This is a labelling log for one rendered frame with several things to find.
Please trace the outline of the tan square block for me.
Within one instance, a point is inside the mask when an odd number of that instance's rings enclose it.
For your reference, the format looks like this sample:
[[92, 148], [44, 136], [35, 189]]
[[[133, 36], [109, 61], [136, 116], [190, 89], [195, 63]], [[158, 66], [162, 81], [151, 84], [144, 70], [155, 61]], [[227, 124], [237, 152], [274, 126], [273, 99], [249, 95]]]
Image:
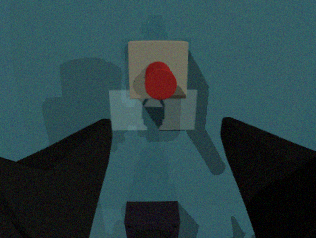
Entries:
[[130, 41], [129, 87], [130, 99], [153, 99], [146, 91], [146, 69], [154, 62], [165, 63], [177, 80], [177, 88], [169, 99], [186, 99], [189, 58], [186, 41]]

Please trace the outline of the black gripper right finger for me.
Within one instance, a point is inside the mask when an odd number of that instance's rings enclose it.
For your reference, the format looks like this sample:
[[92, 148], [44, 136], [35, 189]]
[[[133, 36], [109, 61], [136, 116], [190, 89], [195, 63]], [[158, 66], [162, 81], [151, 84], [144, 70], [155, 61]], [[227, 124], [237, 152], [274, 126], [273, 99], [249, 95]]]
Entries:
[[255, 238], [309, 238], [316, 231], [316, 151], [223, 118], [220, 140]]

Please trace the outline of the red cylinder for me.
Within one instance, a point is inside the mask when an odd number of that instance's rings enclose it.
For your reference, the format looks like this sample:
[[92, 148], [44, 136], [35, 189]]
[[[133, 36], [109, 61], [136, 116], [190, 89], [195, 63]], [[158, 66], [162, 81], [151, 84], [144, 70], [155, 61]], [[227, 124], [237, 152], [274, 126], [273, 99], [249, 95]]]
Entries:
[[165, 100], [174, 94], [177, 80], [165, 63], [154, 62], [146, 69], [145, 86], [151, 98]]

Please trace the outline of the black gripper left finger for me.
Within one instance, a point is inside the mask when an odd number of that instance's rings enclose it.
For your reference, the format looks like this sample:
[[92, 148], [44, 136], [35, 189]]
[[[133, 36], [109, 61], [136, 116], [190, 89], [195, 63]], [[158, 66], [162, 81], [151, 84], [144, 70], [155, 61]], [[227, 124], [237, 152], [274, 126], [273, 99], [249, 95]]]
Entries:
[[110, 151], [102, 119], [28, 158], [0, 156], [0, 212], [23, 238], [89, 238]]

